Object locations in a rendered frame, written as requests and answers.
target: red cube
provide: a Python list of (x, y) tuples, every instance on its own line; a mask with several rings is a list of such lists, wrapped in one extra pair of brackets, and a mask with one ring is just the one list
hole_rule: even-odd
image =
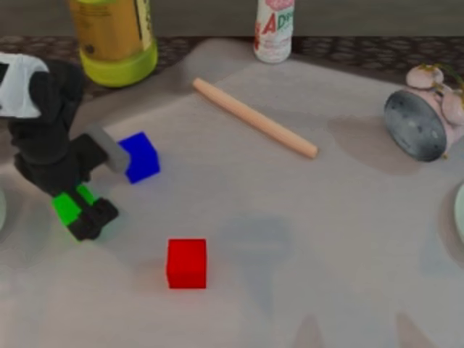
[(206, 239), (170, 239), (167, 245), (166, 276), (171, 289), (205, 289)]

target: doll's head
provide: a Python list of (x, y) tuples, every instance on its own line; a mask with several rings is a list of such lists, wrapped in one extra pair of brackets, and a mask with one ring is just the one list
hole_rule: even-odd
[[(457, 90), (444, 84), (442, 70), (455, 78)], [(464, 134), (464, 81), (445, 65), (420, 65), (409, 71), (406, 84), (386, 102), (386, 127), (411, 157), (437, 160)]]

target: white sleeve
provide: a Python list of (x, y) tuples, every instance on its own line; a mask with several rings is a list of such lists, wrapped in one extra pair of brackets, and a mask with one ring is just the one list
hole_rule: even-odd
[(39, 117), (40, 111), (30, 98), (29, 83), (33, 73), (49, 71), (46, 64), (32, 56), (1, 52), (0, 63), (9, 65), (0, 85), (0, 117)]

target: spray can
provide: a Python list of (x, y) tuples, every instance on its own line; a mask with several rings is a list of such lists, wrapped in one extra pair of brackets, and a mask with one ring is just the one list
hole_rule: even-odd
[(280, 63), (291, 53), (294, 0), (258, 0), (254, 53), (265, 63)]
[(149, 0), (69, 0), (87, 76), (124, 87), (155, 69), (157, 46)]

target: white table surface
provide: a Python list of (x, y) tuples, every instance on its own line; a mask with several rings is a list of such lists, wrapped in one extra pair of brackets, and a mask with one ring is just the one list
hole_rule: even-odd
[[(206, 78), (320, 147), (304, 159), (207, 103)], [(1, 348), (464, 347), (464, 254), (452, 200), (464, 147), (419, 164), (382, 120), (398, 86), (212, 41), (86, 105), (116, 139), (145, 131), (162, 172), (91, 188), (120, 218), (79, 244), (6, 160)], [(7, 141), (3, 135), (2, 142)], [(169, 238), (205, 237), (209, 286), (171, 291)]]

